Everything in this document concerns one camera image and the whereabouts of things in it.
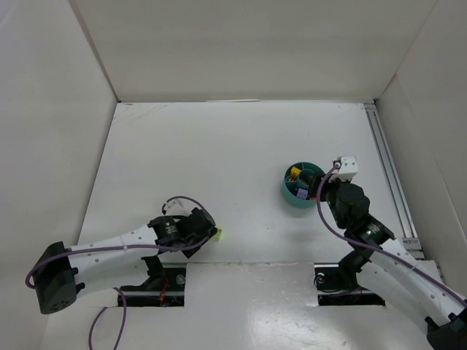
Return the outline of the green hollow lego brick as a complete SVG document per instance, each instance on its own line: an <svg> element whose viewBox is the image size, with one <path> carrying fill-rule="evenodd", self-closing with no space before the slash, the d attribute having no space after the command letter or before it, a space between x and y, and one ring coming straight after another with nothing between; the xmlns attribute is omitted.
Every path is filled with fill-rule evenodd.
<svg viewBox="0 0 467 350"><path fill-rule="evenodd" d="M216 231L216 234L214 234L213 238L217 239L217 240L220 240L222 238L222 234L223 234L223 231L218 228L217 231Z"/></svg>

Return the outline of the light purple square lego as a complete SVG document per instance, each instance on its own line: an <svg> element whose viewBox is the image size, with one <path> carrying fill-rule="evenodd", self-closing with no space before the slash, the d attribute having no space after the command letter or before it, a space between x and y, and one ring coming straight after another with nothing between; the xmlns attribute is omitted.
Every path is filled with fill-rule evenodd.
<svg viewBox="0 0 467 350"><path fill-rule="evenodd" d="M309 191L304 188L298 188L296 192L296 197L301 200L309 200Z"/></svg>

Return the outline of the small yellow lego brick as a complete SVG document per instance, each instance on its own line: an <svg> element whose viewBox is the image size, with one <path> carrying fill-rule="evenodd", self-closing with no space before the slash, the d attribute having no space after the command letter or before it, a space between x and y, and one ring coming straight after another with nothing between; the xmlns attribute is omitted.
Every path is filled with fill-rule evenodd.
<svg viewBox="0 0 467 350"><path fill-rule="evenodd" d="M297 168L297 167L293 166L290 169L290 178L297 178L299 176L300 172L301 172L300 168Z"/></svg>

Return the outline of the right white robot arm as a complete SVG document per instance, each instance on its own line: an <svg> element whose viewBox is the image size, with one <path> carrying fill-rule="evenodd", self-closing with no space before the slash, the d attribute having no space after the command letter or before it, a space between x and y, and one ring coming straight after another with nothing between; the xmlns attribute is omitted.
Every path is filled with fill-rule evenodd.
<svg viewBox="0 0 467 350"><path fill-rule="evenodd" d="M412 320L433 349L466 348L466 297L436 280L370 215L361 187L340 179L322 179L317 203L327 203L337 227L330 232L352 251L339 261L344 280L380 296Z"/></svg>

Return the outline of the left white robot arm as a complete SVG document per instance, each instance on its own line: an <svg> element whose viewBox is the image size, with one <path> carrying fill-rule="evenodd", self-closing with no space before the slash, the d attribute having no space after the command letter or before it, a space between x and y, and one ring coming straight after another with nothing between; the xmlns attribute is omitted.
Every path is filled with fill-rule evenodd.
<svg viewBox="0 0 467 350"><path fill-rule="evenodd" d="M181 252L191 258L217 233L206 209L163 215L129 233L93 244L46 248L26 277L41 314L68 308L78 298L106 289L152 290L170 279L160 256Z"/></svg>

